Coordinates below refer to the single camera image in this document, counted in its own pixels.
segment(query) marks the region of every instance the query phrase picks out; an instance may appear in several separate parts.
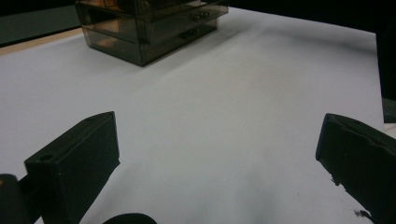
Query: drawer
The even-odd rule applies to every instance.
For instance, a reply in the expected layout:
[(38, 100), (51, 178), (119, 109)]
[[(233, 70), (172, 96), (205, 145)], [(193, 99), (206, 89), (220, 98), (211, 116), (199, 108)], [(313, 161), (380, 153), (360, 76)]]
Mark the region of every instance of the drawer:
[(77, 4), (76, 9), (82, 27), (129, 42), (138, 42), (134, 17), (81, 4)]
[(218, 28), (218, 19), (208, 21), (187, 32), (169, 38), (159, 44), (134, 43), (114, 36), (82, 28), (87, 44), (104, 53), (140, 66), (152, 63), (162, 56), (178, 49), (191, 41), (209, 34)]
[(136, 16), (138, 37), (150, 44), (159, 43), (228, 13), (228, 0), (195, 4), (188, 2)]
[(201, 0), (78, 0), (78, 3), (135, 16), (170, 6), (200, 6)]

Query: drawer handle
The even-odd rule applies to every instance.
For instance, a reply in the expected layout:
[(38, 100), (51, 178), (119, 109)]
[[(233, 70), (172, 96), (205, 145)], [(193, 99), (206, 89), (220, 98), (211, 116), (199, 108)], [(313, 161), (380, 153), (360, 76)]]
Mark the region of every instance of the drawer handle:
[(209, 12), (202, 11), (202, 12), (198, 12), (197, 14), (193, 15), (192, 16), (192, 20), (193, 21), (199, 21), (200, 19), (205, 19), (208, 16), (209, 16)]
[(184, 32), (183, 34), (181, 34), (180, 37), (183, 39), (189, 39), (195, 35), (198, 35), (198, 33), (199, 33), (199, 28), (190, 29), (190, 30)]

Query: white table surface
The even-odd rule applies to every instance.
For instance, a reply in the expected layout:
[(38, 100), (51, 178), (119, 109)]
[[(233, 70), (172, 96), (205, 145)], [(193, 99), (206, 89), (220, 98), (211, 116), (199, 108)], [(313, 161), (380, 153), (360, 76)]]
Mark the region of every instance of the white table surface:
[(1, 56), (0, 173), (111, 110), (121, 165), (81, 223), (371, 223), (315, 151), (328, 112), (383, 131), (374, 34), (231, 8), (146, 68), (82, 35)]

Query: plastic drawer organizer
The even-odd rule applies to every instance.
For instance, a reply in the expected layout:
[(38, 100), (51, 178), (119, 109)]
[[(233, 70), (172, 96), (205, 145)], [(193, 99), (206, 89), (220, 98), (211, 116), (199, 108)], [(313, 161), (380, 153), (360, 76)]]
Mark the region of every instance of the plastic drawer organizer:
[(216, 30), (229, 0), (78, 0), (88, 46), (144, 66)]

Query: dark background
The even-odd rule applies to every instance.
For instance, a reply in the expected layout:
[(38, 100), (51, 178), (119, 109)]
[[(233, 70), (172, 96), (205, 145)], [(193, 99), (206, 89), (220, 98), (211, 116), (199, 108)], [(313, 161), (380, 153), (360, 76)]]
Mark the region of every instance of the dark background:
[[(396, 100), (396, 9), (389, 0), (231, 0), (231, 7), (322, 21), (376, 33), (382, 95)], [(75, 0), (13, 0), (0, 2), (0, 16), (70, 6)]]

